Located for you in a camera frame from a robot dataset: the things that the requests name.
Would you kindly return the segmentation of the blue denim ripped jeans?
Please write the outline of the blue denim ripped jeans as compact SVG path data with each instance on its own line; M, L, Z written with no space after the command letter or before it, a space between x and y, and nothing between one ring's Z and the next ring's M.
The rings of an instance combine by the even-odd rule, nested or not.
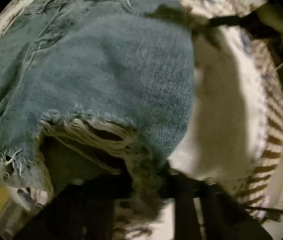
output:
M124 174L155 219L186 133L193 44L179 0L35 0L0 38L0 185L58 194Z

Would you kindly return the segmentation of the floral white bed blanket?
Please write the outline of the floral white bed blanket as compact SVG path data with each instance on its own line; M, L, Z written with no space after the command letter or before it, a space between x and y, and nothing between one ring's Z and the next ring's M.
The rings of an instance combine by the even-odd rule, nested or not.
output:
M276 169L283 143L282 95L267 88L257 50L239 27L220 20L226 0L179 0L188 18L193 44L193 100L186 133L160 170L162 206L155 219L129 213L131 182L112 174L114 216L111 239L174 239L174 199L161 197L162 172L172 168L188 178L217 184L255 220ZM30 220L54 194L29 188L6 189ZM14 226L15 235L28 223Z

